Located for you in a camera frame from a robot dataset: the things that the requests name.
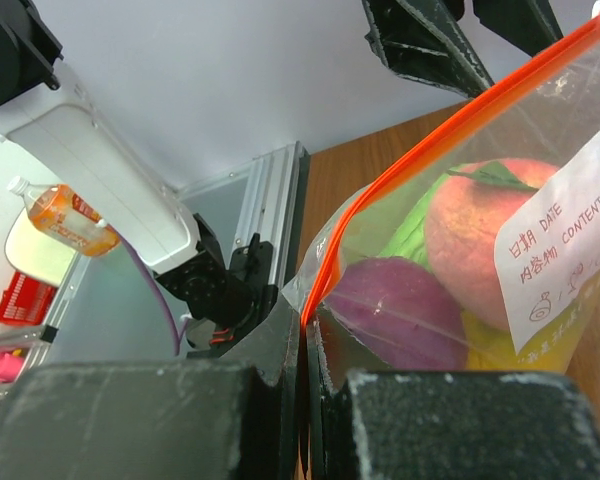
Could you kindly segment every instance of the wire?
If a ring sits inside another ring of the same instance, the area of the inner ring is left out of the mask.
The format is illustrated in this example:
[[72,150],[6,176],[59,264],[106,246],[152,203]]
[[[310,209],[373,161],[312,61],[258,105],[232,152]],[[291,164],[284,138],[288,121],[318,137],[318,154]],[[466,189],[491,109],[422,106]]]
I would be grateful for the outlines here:
[[158,303],[160,304],[160,309],[162,310],[164,318],[167,321],[167,325],[169,326],[169,330],[171,331],[171,337],[173,338],[173,351],[175,356],[177,357],[178,355],[180,355],[180,344],[182,343],[182,337],[184,336],[186,330],[186,324],[182,327],[182,331],[178,332],[178,327],[176,325],[175,319],[173,318],[173,314],[171,313],[171,309],[169,308],[169,305],[167,305],[167,301],[164,299],[162,292],[160,291],[158,285],[149,273],[149,270],[147,270],[146,265],[138,255],[138,252],[136,252],[135,249],[131,246],[131,244],[127,242],[119,233],[118,237],[120,237],[120,242],[124,245],[124,248],[126,248],[127,252],[129,252],[131,260],[133,260],[133,263],[140,271],[142,278],[144,278],[144,280],[147,282],[147,285],[151,289],[151,292],[153,292],[154,296],[158,300]]

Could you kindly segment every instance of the orange zipper seal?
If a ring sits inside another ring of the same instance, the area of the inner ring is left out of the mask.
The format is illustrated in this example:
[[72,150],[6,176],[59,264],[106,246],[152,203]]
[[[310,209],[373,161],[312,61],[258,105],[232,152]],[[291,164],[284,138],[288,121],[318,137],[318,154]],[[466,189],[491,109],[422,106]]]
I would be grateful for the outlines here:
[[324,261],[302,310],[301,324],[309,321],[322,299],[340,279],[337,253],[353,216],[403,185],[465,140],[535,87],[600,42],[600,15],[539,53],[440,125],[380,175],[345,210],[327,245]]

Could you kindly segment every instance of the pink object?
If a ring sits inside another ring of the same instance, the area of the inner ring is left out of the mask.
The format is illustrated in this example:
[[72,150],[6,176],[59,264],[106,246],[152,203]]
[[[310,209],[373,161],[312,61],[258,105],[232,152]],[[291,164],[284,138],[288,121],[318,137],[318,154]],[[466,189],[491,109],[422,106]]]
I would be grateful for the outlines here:
[[18,378],[23,365],[24,358],[10,353],[0,353],[0,383],[13,382]]

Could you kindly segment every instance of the wooden table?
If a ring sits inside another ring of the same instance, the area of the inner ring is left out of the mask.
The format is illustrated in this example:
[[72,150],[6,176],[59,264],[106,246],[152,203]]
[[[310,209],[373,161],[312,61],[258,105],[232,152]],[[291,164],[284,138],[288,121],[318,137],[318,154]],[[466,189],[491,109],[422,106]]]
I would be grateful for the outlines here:
[[[319,229],[347,198],[372,182],[458,108],[440,110],[314,154],[298,265]],[[591,399],[600,425],[600,306],[578,346],[568,375]]]

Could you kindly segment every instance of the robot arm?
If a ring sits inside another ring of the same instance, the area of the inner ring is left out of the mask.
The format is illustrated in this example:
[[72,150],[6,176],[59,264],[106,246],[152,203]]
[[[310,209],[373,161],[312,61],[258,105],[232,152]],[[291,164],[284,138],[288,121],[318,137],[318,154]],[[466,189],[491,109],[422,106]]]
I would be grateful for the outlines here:
[[254,294],[228,272],[213,232],[99,114],[29,0],[0,0],[0,134],[94,207],[194,318],[245,322]]
[[195,257],[191,213],[140,168],[62,60],[53,73],[56,90],[41,84],[0,106],[0,134],[71,185],[157,274]]

